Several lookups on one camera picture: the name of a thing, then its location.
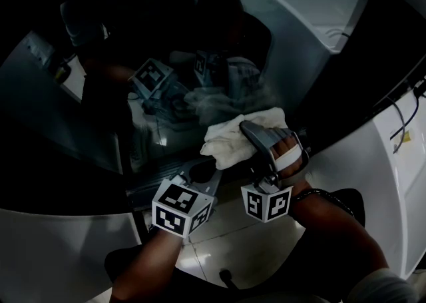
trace person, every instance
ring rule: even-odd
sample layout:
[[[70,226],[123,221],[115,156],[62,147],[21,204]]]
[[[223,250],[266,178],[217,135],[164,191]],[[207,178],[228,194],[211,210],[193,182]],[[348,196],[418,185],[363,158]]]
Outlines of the person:
[[[135,70],[171,51],[236,50],[242,34],[240,0],[66,0],[61,14],[87,74],[82,106],[117,133],[130,157],[123,172],[146,162],[149,134],[134,128],[127,104]]]
[[[295,143],[288,137],[274,145],[275,159]],[[280,178],[291,176],[301,164],[299,159],[283,169]],[[306,180],[299,181],[292,196],[310,188]],[[343,189],[333,194],[354,216],[317,194],[290,201],[290,215],[306,231],[279,270],[253,288],[223,288],[176,269],[182,239],[159,230],[145,245],[107,256],[105,267],[113,281],[110,302],[417,302],[412,287],[390,271],[379,245],[364,229],[360,193]]]

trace sleeve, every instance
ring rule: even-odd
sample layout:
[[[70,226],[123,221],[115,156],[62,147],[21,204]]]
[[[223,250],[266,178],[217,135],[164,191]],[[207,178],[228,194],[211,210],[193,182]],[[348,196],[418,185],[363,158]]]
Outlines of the sleeve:
[[[90,11],[78,0],[61,5],[61,15],[73,46],[79,47],[98,39],[104,39],[100,21],[90,16]]]
[[[418,294],[387,268],[372,272],[351,290],[345,303],[415,303]]]

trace bracelet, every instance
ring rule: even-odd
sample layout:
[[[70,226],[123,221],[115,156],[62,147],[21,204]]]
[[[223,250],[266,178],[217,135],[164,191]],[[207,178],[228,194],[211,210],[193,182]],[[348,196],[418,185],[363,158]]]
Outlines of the bracelet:
[[[303,192],[299,193],[298,195],[292,197],[291,201],[292,202],[301,201],[311,194],[318,194],[318,195],[322,196],[323,198],[330,201],[332,204],[339,206],[342,210],[344,210],[345,212],[347,212],[350,215],[352,215],[353,217],[355,217],[352,210],[348,206],[346,206],[340,199],[336,198],[333,194],[325,191],[324,189],[313,188],[313,189],[309,189],[309,190],[304,190]]]

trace towel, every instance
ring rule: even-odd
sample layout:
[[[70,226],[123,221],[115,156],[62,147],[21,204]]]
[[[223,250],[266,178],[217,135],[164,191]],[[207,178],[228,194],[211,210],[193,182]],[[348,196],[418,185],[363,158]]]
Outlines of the towel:
[[[227,169],[241,161],[248,160],[256,149],[242,134],[240,123],[252,121],[264,128],[287,128],[281,108],[258,111],[249,115],[238,115],[231,121],[208,127],[200,154],[213,156],[217,169]]]

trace hand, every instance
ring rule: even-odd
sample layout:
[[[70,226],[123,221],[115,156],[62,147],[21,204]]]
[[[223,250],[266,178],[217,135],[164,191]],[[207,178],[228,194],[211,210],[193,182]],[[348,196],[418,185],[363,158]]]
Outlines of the hand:
[[[297,145],[297,141],[294,137],[286,137],[284,140],[276,143],[272,148],[272,154],[275,159],[279,158],[281,155],[284,155],[291,148]],[[293,164],[287,166],[278,173],[279,178],[288,178],[293,174],[297,173],[300,170],[302,165],[302,157],[298,158]],[[299,194],[305,189],[312,188],[311,185],[306,180],[301,180],[294,184],[292,189],[292,196]]]

